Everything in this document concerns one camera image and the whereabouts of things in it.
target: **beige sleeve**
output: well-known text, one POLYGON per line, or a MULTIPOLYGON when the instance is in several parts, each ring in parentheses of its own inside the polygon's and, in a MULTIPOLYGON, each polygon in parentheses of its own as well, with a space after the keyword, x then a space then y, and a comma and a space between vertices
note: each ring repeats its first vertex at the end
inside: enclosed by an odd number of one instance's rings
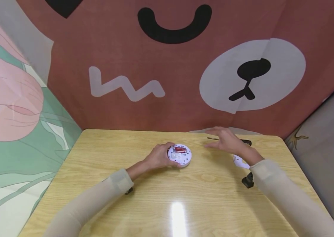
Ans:
POLYGON ((334 237, 334 221, 271 160, 250 168, 256 186, 299 237, 334 237))
POLYGON ((113 173, 65 205, 52 219, 43 237, 78 237, 88 220, 133 185, 126 170, 113 173))

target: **person's left hand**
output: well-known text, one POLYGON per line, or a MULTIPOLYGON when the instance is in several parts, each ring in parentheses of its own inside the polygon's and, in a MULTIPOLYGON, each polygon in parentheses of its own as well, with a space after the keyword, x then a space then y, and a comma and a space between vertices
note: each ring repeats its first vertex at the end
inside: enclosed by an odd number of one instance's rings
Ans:
POLYGON ((144 158, 143 162, 147 164, 150 170, 160 169, 167 166, 180 168, 181 165, 170 160, 167 155, 167 150, 173 145, 175 145, 175 143, 172 142, 156 145, 151 153, 144 158))

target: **black object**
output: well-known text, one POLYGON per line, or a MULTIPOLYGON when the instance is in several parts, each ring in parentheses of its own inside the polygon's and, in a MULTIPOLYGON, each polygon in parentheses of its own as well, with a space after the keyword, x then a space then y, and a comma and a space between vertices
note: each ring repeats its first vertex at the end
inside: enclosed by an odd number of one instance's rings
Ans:
POLYGON ((125 193, 125 195, 128 195, 128 194, 131 193, 132 191, 134 191, 133 187, 131 187, 129 190, 127 190, 127 192, 125 193))
POLYGON ((242 184, 244 184, 246 186, 246 188, 252 188, 254 187, 254 176, 252 175, 252 173, 250 172, 246 177, 244 177, 242 179, 242 184))
POLYGON ((212 8, 209 5, 201 5, 197 8, 193 21, 187 27, 179 30, 168 30, 156 22, 152 9, 142 8, 138 12, 138 22, 144 33, 157 42, 169 44, 193 40, 204 32, 211 17, 212 8))
POLYGON ((251 146, 251 144, 252 144, 252 142, 250 140, 241 139, 241 141, 248 146, 251 146))
MULTIPOLYGON (((208 139, 219 140, 219 138, 213 138, 213 137, 208 137, 208 139)), ((250 140, 241 139, 241 141, 248 146, 252 145, 252 142, 250 140)))
POLYGON ((83 0, 45 0, 59 15, 68 18, 83 0))
POLYGON ((237 99, 242 98, 243 96, 245 96, 249 100, 255 99, 255 95, 249 87, 250 82, 252 79, 266 74, 270 69, 271 69, 271 63, 265 58, 262 58, 260 60, 248 61, 240 65, 237 70, 237 74, 247 83, 244 86, 244 89, 231 95, 229 97, 229 100, 235 101, 237 99))

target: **sleeve cuff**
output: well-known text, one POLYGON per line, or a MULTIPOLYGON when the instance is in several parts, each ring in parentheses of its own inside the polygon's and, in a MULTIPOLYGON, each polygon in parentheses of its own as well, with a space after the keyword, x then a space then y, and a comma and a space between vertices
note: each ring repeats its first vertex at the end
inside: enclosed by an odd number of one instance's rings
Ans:
POLYGON ((259 180, 266 180, 270 176, 284 174, 284 172, 279 168, 279 166, 272 160, 262 160, 257 164, 250 167, 254 177, 259 180))
POLYGON ((125 169, 120 169, 110 176, 113 184, 118 187, 121 193, 126 193, 134 185, 125 169))

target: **wooden table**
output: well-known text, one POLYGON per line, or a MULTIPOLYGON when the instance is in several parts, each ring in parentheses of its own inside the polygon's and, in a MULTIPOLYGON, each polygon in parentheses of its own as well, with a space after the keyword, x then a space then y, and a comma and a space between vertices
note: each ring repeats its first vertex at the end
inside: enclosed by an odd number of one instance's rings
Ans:
MULTIPOLYGON (((175 142, 192 151, 181 170, 163 169, 135 181, 134 192, 105 208, 80 236, 296 236, 284 217, 256 188, 241 179, 232 155, 206 149, 206 134, 85 130, 25 225, 20 237, 41 237, 52 217, 74 197, 120 168, 146 157, 158 143, 175 142)), ((283 140, 239 135, 274 160, 325 209, 283 140)))

